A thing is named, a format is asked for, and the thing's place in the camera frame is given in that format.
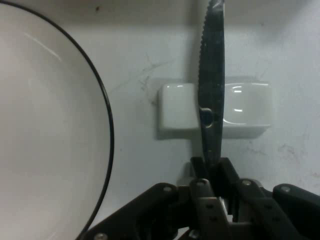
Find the white plate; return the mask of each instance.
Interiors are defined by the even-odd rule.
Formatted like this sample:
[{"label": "white plate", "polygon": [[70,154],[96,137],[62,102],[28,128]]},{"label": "white plate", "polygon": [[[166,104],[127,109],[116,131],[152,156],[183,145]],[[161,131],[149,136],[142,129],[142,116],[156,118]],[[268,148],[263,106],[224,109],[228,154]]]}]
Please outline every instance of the white plate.
[{"label": "white plate", "polygon": [[0,3],[0,239],[75,239],[111,174],[108,98],[65,31]]}]

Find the white ceramic holder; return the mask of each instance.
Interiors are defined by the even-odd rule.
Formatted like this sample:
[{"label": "white ceramic holder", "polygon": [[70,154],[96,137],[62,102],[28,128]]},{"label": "white ceramic holder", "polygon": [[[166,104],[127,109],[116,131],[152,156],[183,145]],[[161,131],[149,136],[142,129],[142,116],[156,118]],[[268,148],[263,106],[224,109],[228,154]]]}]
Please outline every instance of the white ceramic holder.
[{"label": "white ceramic holder", "polygon": [[[250,77],[226,80],[223,137],[256,138],[272,123],[272,91],[268,82]],[[159,130],[194,131],[200,128],[197,87],[169,83],[159,90]]]}]

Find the knife blade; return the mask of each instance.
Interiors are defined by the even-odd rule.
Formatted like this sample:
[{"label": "knife blade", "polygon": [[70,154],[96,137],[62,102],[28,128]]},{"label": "knife blade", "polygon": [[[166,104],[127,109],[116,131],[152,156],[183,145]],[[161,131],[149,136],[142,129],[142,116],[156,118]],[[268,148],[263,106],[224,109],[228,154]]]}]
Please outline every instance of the knife blade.
[{"label": "knife blade", "polygon": [[221,157],[225,97],[224,0],[210,0],[201,38],[198,107],[207,166]]}]

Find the white table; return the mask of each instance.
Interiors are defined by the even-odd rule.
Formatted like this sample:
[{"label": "white table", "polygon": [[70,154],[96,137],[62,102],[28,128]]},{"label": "white table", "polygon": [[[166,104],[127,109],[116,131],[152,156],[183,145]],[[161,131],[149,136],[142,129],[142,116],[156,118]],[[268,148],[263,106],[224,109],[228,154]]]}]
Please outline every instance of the white table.
[{"label": "white table", "polygon": [[[156,93],[196,82],[207,0],[19,0],[64,28],[86,51],[108,93],[115,153],[94,224],[158,182],[177,184],[200,138],[157,134]],[[241,177],[269,190],[292,183],[320,193],[320,1],[226,0],[226,76],[271,82],[273,127],[223,141]]]}]

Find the dark stain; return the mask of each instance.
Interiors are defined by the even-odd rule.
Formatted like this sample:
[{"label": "dark stain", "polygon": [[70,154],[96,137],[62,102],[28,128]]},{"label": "dark stain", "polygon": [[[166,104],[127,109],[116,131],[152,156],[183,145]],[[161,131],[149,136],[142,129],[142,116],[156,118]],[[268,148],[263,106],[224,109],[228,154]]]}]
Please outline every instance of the dark stain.
[{"label": "dark stain", "polygon": [[260,155],[260,156],[267,156],[267,154],[265,152],[263,152],[262,150],[255,150],[251,147],[247,147],[246,151],[249,153],[252,153],[252,154]]},{"label": "dark stain", "polygon": [[140,80],[140,89],[142,91],[145,92],[145,96],[148,100],[148,102],[152,105],[152,106],[157,106],[157,101],[153,99],[153,97],[150,96],[150,93],[149,93],[149,89],[148,89],[148,82],[150,80],[150,76],[146,76],[146,78],[144,80]]}]

